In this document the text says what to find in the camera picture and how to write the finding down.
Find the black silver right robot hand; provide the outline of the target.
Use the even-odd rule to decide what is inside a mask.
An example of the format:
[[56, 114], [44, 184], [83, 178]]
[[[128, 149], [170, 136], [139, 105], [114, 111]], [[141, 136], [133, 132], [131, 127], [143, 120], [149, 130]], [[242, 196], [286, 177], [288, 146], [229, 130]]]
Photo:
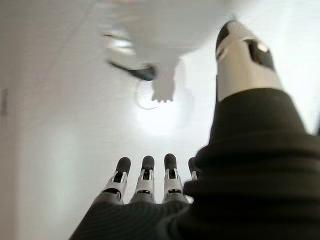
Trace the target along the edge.
[[191, 181], [163, 204], [139, 190], [126, 205], [129, 160], [117, 167], [71, 235], [73, 240], [317, 240], [320, 237], [320, 139], [308, 134], [283, 90], [271, 52], [236, 20], [215, 50], [216, 102], [210, 138], [189, 160]]

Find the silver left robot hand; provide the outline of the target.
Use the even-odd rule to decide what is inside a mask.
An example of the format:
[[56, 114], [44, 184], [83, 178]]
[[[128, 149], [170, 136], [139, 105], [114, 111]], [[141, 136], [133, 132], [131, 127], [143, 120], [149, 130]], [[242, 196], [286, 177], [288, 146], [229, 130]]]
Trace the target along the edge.
[[175, 68], [169, 65], [162, 65], [157, 68], [154, 80], [152, 81], [152, 101], [172, 102], [175, 91]]

